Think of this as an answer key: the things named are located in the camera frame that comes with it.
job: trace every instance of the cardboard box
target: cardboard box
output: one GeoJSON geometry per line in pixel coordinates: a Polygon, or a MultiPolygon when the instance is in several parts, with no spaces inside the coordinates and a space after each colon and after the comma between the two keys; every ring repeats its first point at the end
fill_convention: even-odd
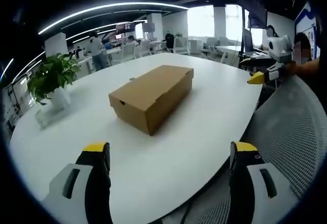
{"type": "Polygon", "coordinates": [[[193,69],[162,65],[109,94],[117,116],[153,135],[192,88],[193,69]]]}

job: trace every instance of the potted plant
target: potted plant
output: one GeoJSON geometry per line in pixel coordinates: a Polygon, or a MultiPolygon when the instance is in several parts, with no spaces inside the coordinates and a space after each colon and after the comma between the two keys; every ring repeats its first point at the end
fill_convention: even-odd
{"type": "Polygon", "coordinates": [[[64,109],[71,102],[64,88],[73,83],[78,71],[77,61],[69,54],[47,57],[29,79],[28,90],[41,105],[46,104],[43,99],[49,99],[55,109],[64,109]]]}

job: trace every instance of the glass window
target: glass window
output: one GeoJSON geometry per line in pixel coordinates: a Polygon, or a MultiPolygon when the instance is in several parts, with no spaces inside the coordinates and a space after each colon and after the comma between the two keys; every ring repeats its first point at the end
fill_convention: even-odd
{"type": "MultiPolygon", "coordinates": [[[[248,29],[249,12],[245,10],[245,28],[248,29]]],[[[251,29],[255,46],[262,44],[263,29],[251,29]]],[[[226,37],[230,40],[242,41],[242,7],[226,5],[226,37]]]]}
{"type": "Polygon", "coordinates": [[[142,23],[139,23],[135,26],[135,36],[136,36],[136,39],[143,39],[142,23]]]}
{"type": "Polygon", "coordinates": [[[215,36],[213,5],[189,8],[188,32],[189,36],[215,36]]]}

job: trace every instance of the led light strip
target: led light strip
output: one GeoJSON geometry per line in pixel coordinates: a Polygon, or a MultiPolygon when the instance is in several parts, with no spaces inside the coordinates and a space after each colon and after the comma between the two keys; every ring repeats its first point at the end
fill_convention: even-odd
{"type": "Polygon", "coordinates": [[[4,72],[1,74],[0,81],[1,81],[2,78],[4,77],[5,72],[7,71],[8,67],[11,65],[11,63],[12,63],[13,61],[14,61],[14,58],[12,58],[12,59],[9,61],[8,65],[7,65],[6,68],[4,69],[4,72]]]}
{"type": "Polygon", "coordinates": [[[17,79],[17,77],[34,61],[34,60],[36,60],[38,57],[40,57],[42,54],[44,54],[45,53],[45,51],[44,52],[42,52],[42,53],[40,53],[38,56],[36,56],[34,59],[32,59],[23,69],[21,69],[21,71],[17,74],[17,76],[15,76],[15,78],[12,80],[12,82],[11,83],[13,83],[16,79],[17,79]]]}
{"type": "Polygon", "coordinates": [[[86,13],[86,12],[90,12],[90,11],[93,11],[93,10],[98,10],[98,9],[102,9],[102,8],[110,8],[110,7],[117,7],[117,6],[127,6],[127,5],[153,5],[153,6],[164,6],[164,7],[171,7],[171,8],[179,8],[179,9],[185,9],[185,10],[188,10],[187,7],[182,7],[182,6],[177,6],[177,5],[172,5],[172,4],[166,4],[166,3],[145,3],[145,2],[137,2],[137,3],[115,3],[115,4],[108,4],[108,5],[102,5],[102,6],[97,6],[97,7],[94,7],[94,8],[89,8],[89,9],[86,9],[86,10],[83,10],[83,11],[79,11],[77,13],[73,13],[69,16],[66,16],[52,24],[50,24],[49,26],[45,27],[44,29],[42,29],[38,34],[41,35],[42,33],[44,33],[45,31],[47,31],[48,29],[52,28],[53,26],[69,19],[69,18],[72,18],[72,17],[75,17],[77,15],[80,15],[80,14],[83,14],[83,13],[86,13]]]}
{"type": "Polygon", "coordinates": [[[70,40],[70,39],[72,39],[72,38],[74,38],[74,37],[76,37],[76,36],[79,36],[79,35],[82,35],[82,34],[84,34],[84,33],[90,32],[90,31],[95,31],[95,30],[98,30],[98,29],[101,29],[101,28],[105,28],[105,27],[109,27],[109,26],[115,26],[115,25],[119,25],[119,24],[125,24],[125,23],[128,23],[128,22],[120,22],[120,23],[110,24],[110,25],[106,25],[106,26],[96,27],[96,28],[94,28],[94,29],[90,29],[90,30],[87,30],[87,31],[83,31],[83,32],[78,33],[78,34],[76,34],[76,35],[74,35],[74,36],[71,36],[71,37],[69,37],[69,38],[66,38],[66,41],[68,41],[68,40],[70,40]]]}
{"type": "Polygon", "coordinates": [[[26,71],[26,73],[28,73],[31,69],[33,69],[34,67],[36,67],[38,64],[40,64],[41,63],[41,61],[42,60],[39,60],[38,62],[36,62],[34,65],[32,65],[32,67],[31,68],[29,68],[27,71],[26,71]]]}
{"type": "Polygon", "coordinates": [[[89,36],[85,36],[85,37],[83,37],[83,38],[81,38],[81,39],[78,39],[78,40],[76,40],[76,41],[73,41],[73,43],[76,43],[76,42],[78,42],[78,41],[81,41],[81,40],[84,40],[84,39],[87,39],[87,38],[89,38],[89,36]]]}
{"type": "Polygon", "coordinates": [[[102,31],[102,32],[98,32],[98,35],[101,35],[103,33],[106,33],[106,32],[110,32],[110,31],[115,31],[116,29],[111,29],[111,30],[108,30],[108,31],[102,31]]]}
{"type": "MultiPolygon", "coordinates": [[[[103,34],[103,33],[106,33],[106,32],[109,32],[109,31],[115,31],[115,30],[116,29],[111,29],[111,30],[108,30],[108,31],[98,32],[98,35],[103,34]]],[[[84,39],[87,39],[87,38],[89,38],[89,36],[82,37],[81,39],[78,39],[76,41],[73,41],[73,43],[77,43],[78,41],[81,41],[81,40],[84,40],[84,39]]]]}
{"type": "MultiPolygon", "coordinates": [[[[133,22],[147,22],[147,20],[134,20],[133,22]]],[[[110,24],[110,25],[106,25],[106,26],[96,27],[96,28],[94,28],[94,29],[90,29],[90,30],[87,30],[87,31],[83,31],[83,32],[78,33],[78,34],[76,34],[76,35],[74,35],[74,36],[71,36],[71,37],[67,38],[66,41],[68,41],[68,40],[70,40],[70,39],[72,39],[72,38],[74,38],[74,37],[76,37],[76,36],[79,36],[79,35],[82,35],[82,34],[84,34],[84,33],[90,32],[90,31],[95,31],[95,30],[98,30],[98,29],[101,29],[101,28],[105,28],[105,27],[109,27],[109,26],[122,25],[122,24],[126,24],[126,23],[131,23],[131,22],[126,21],[126,22],[119,22],[119,23],[114,23],[114,24],[110,24]]]]}

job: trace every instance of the green leaves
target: green leaves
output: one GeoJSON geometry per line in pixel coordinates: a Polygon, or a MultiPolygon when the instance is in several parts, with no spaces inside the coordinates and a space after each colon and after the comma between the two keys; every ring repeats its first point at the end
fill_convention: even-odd
{"type": "Polygon", "coordinates": [[[48,99],[46,95],[58,87],[72,84],[76,77],[75,73],[79,70],[77,61],[69,54],[58,53],[50,56],[32,74],[27,84],[28,90],[37,102],[45,105],[41,101],[48,99]]]}

